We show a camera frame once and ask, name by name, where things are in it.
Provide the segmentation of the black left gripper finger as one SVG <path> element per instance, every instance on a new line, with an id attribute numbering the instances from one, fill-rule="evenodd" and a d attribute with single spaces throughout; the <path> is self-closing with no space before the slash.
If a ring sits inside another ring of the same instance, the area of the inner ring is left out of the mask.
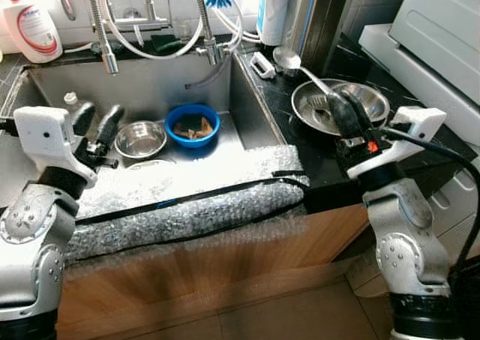
<path id="1" fill-rule="evenodd" d="M 103 146 L 111 144 L 120 129 L 120 121 L 124 114 L 125 110 L 120 104 L 113 104 L 100 118 L 96 133 L 94 134 L 94 143 Z"/>
<path id="2" fill-rule="evenodd" d="M 86 136 L 92 126 L 94 115 L 95 104 L 92 102 L 82 103 L 72 112 L 71 128 L 76 137 Z"/>

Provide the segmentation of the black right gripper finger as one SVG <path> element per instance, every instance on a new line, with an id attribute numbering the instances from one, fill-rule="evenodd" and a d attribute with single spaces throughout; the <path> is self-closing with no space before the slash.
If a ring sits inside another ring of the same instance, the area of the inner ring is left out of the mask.
<path id="1" fill-rule="evenodd" d="M 356 111 L 353 109 L 353 101 L 345 92 L 328 94 L 327 110 L 341 137 L 353 137 L 356 134 Z"/>
<path id="2" fill-rule="evenodd" d="M 355 131 L 353 134 L 356 137 L 373 137 L 373 123 L 371 123 L 370 117 L 367 114 L 363 103 L 356 98 L 352 98 L 351 107 L 353 107 L 355 113 Z"/>

